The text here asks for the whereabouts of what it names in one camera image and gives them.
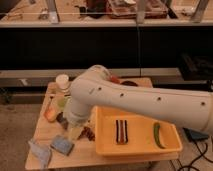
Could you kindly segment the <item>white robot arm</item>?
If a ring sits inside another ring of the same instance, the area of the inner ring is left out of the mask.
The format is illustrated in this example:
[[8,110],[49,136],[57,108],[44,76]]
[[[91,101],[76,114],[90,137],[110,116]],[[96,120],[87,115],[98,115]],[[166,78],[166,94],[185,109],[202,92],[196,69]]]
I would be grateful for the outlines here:
[[72,127],[84,124],[94,106],[105,106],[213,135],[213,92],[126,86],[110,77],[93,65],[71,82],[64,113]]

